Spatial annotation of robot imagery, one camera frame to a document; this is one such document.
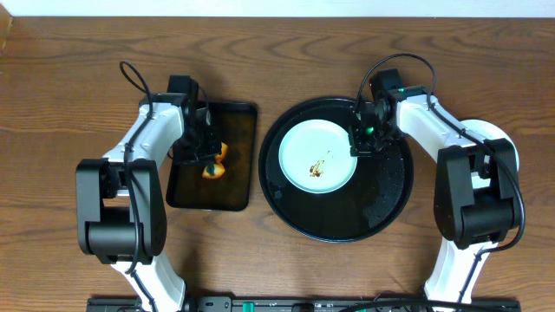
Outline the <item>green and yellow sponge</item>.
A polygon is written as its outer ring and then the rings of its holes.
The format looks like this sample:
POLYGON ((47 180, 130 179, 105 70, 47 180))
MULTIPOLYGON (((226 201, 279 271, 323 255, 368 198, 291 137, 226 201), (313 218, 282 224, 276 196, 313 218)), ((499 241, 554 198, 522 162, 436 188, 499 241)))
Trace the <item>green and yellow sponge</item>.
POLYGON ((220 153, 215 155, 214 163, 205 167, 202 173, 203 179, 218 179, 225 173, 225 167, 222 162, 227 155, 227 151, 228 145, 222 142, 220 153))

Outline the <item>mint green plate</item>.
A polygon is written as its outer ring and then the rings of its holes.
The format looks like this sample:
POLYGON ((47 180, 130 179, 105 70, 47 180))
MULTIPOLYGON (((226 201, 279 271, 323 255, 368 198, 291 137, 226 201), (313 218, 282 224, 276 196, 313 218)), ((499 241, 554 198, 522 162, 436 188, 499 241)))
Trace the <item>mint green plate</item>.
POLYGON ((493 123, 490 123, 485 120, 477 120, 477 119, 469 119, 469 120, 462 120, 461 124, 475 132, 478 133, 489 140, 496 140, 496 139, 506 139, 512 145, 515 152, 515 159, 516 159, 516 166, 519 169, 519 152, 517 147, 515 146, 513 140, 509 137, 509 135, 504 132, 501 128, 495 126, 493 123))
POLYGON ((282 138, 278 164, 296 188, 313 194, 334 192, 354 175, 357 158, 350 154, 346 130, 328 120, 296 124, 282 138))

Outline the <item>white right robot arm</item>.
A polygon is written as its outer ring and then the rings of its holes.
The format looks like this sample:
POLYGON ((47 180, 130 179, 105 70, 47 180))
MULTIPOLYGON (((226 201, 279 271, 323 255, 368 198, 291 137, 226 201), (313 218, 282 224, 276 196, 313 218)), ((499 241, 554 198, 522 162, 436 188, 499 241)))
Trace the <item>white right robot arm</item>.
POLYGON ((429 311, 461 311, 493 253, 518 241, 526 225, 519 189, 519 156, 509 136, 483 120, 460 121, 423 86, 371 89, 353 106, 352 153, 367 156, 406 134, 436 164, 434 218, 442 235, 434 270, 424 283, 429 311))

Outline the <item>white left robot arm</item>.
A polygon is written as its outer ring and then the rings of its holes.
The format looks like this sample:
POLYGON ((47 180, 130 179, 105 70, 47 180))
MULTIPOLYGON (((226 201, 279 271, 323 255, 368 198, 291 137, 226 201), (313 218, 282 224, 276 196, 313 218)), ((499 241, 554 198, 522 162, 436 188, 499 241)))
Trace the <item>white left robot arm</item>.
POLYGON ((195 96, 145 96, 121 141, 75 169, 78 244, 83 253, 122 274, 139 297, 140 311, 181 311, 186 283, 164 245, 167 217, 159 169, 167 153, 188 165, 205 164, 220 150, 211 104, 195 96))

